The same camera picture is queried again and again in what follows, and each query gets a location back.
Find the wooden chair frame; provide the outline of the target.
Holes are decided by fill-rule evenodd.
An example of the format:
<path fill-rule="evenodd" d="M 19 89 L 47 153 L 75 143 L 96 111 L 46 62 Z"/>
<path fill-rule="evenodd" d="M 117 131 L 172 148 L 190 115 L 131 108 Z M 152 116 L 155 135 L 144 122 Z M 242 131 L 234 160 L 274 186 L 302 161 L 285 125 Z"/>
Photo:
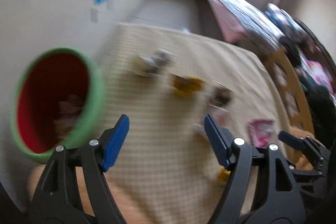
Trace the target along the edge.
<path fill-rule="evenodd" d="M 281 105 L 285 112 L 287 132 L 292 127 L 309 132 L 315 136 L 310 108 L 305 93 L 298 79 L 298 75 L 291 65 L 286 50 L 281 47 L 272 52 L 264 61 L 263 65 L 275 84 L 281 98 Z"/>

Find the orange fluffy blanket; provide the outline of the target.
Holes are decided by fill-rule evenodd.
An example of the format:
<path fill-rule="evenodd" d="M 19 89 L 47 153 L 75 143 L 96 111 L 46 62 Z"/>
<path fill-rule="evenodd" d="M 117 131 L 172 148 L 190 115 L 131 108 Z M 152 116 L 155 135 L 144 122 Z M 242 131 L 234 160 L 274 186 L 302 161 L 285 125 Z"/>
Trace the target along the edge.
<path fill-rule="evenodd" d="M 31 200 L 33 199 L 35 189 L 44 168 L 45 165 L 39 165 L 34 168 L 29 175 L 27 189 Z M 94 215 L 91 202 L 89 201 L 82 168 L 76 168 L 76 176 L 84 212 L 89 215 Z M 126 223 L 153 223 L 153 221 L 150 220 L 150 218 L 140 209 L 135 201 L 132 200 L 131 196 L 126 194 L 112 181 L 108 181 L 108 186 L 114 201 L 122 213 L 123 218 L 126 220 Z"/>

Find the yellow wrapper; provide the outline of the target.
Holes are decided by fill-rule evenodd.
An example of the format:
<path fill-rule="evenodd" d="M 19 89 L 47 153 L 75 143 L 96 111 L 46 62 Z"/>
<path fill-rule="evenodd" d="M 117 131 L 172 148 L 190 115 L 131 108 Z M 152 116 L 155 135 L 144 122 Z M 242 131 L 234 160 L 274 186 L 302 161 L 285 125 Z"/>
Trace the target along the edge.
<path fill-rule="evenodd" d="M 197 92 L 203 89 L 205 83 L 199 77 L 171 75 L 173 94 L 179 98 L 192 98 Z"/>

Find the pink snack wrapper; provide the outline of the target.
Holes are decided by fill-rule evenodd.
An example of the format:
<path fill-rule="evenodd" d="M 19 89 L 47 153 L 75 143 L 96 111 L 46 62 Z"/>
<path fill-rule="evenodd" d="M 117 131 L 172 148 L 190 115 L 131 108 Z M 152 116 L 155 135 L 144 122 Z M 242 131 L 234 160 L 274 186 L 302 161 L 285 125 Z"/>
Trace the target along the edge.
<path fill-rule="evenodd" d="M 274 121 L 268 119 L 253 119 L 247 125 L 252 145 L 266 148 L 274 135 Z"/>

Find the red bin green rim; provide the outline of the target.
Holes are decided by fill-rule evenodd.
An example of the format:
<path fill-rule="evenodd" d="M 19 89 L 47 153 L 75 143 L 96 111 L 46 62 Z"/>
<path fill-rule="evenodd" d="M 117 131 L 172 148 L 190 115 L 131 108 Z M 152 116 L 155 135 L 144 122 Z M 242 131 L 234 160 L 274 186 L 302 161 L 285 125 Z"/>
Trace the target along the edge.
<path fill-rule="evenodd" d="M 77 96 L 79 116 L 72 129 L 59 137 L 55 121 L 60 104 Z M 98 66 L 71 48 L 43 52 L 19 79 L 10 114 L 11 134 L 31 160 L 45 164 L 54 148 L 83 145 L 94 134 L 104 110 L 105 87 Z"/>

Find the white wall socket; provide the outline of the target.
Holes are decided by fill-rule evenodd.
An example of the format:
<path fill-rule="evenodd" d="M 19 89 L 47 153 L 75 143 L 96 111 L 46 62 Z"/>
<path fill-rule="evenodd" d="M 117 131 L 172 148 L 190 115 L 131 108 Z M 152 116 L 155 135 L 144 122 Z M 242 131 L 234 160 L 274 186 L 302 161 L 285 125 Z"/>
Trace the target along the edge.
<path fill-rule="evenodd" d="M 90 15 L 91 15 L 91 22 L 97 23 L 98 22 L 98 10 L 95 8 L 91 8 Z"/>

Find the bed with striped quilt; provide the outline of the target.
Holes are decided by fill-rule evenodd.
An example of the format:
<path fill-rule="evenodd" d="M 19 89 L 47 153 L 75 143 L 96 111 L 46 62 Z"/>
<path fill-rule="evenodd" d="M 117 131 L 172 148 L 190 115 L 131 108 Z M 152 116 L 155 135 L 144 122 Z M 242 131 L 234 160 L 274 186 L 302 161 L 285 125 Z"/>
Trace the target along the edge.
<path fill-rule="evenodd" d="M 226 43 L 253 52 L 260 59 L 280 49 L 285 35 L 246 0 L 206 0 Z"/>

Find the grey white paper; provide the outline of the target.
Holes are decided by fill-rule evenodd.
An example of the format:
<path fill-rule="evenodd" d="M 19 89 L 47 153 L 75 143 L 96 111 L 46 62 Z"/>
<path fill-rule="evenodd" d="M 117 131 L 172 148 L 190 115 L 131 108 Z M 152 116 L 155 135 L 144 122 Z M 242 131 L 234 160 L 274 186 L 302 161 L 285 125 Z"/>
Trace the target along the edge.
<path fill-rule="evenodd" d="M 160 75 L 172 62 L 174 56 L 163 49 L 154 51 L 150 56 L 137 55 L 131 63 L 131 71 L 142 77 Z"/>

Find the small gold wrapper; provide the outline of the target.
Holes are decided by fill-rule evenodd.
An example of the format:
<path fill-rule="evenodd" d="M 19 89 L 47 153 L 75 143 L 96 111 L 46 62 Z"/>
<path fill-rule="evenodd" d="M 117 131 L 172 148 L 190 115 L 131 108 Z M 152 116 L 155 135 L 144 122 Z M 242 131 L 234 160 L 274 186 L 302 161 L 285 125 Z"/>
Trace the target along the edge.
<path fill-rule="evenodd" d="M 231 174 L 230 171 L 226 170 L 224 167 L 221 166 L 216 179 L 217 183 L 225 185 L 230 178 L 230 174 Z"/>

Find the dark brown crumpled wrapper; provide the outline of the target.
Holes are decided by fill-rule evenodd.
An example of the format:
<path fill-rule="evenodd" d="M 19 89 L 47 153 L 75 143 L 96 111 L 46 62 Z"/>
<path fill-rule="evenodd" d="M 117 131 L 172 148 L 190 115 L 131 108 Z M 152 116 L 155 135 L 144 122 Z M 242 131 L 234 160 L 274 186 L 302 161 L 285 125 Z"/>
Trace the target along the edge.
<path fill-rule="evenodd" d="M 210 90 L 209 106 L 226 108 L 232 101 L 233 93 L 219 82 L 214 81 Z"/>

